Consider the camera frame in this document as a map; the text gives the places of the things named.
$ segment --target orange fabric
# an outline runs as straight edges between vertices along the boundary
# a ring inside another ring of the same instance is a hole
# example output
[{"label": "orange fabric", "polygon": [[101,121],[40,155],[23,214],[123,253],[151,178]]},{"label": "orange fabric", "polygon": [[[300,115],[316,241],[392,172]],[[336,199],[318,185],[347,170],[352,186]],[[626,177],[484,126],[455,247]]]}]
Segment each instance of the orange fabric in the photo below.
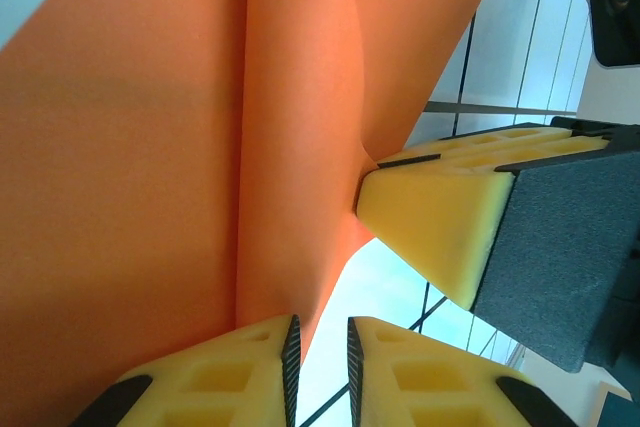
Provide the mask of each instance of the orange fabric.
[{"label": "orange fabric", "polygon": [[0,424],[275,314],[308,346],[479,1],[47,0],[0,52]]}]

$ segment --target yellow foam block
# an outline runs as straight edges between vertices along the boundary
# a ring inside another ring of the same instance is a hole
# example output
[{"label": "yellow foam block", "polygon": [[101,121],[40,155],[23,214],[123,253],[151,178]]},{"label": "yellow foam block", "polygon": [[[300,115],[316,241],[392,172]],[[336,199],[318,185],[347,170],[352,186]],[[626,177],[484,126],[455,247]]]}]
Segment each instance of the yellow foam block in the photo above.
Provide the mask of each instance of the yellow foam block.
[{"label": "yellow foam block", "polygon": [[529,383],[521,373],[378,319],[350,322],[351,369],[354,330],[363,354],[362,427],[529,427],[495,382],[508,376]]},{"label": "yellow foam block", "polygon": [[438,172],[428,164],[367,175],[357,216],[443,294],[469,309],[514,176]]},{"label": "yellow foam block", "polygon": [[120,380],[153,381],[118,426],[287,425],[281,354],[290,325],[292,316],[276,317],[128,372]]},{"label": "yellow foam block", "polygon": [[383,162],[412,155],[436,160],[367,175],[358,218],[441,292],[470,309],[514,176],[502,165],[606,147],[599,137],[571,137],[554,127],[505,129],[426,143]]}]

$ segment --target yellow foam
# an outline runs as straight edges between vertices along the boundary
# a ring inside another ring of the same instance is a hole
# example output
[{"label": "yellow foam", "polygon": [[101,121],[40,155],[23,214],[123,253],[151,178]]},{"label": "yellow foam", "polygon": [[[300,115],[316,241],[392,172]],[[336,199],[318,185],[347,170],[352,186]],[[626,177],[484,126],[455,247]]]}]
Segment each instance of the yellow foam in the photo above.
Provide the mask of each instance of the yellow foam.
[{"label": "yellow foam", "polygon": [[361,426],[529,427],[495,380],[520,372],[370,317],[358,317],[364,352]]},{"label": "yellow foam", "polygon": [[281,316],[137,367],[153,382],[119,427],[284,426]]},{"label": "yellow foam", "polygon": [[506,129],[441,140],[389,157],[441,154],[374,171],[362,183],[358,218],[464,309],[471,308],[511,191],[501,165],[604,148],[598,137],[554,127]]}]

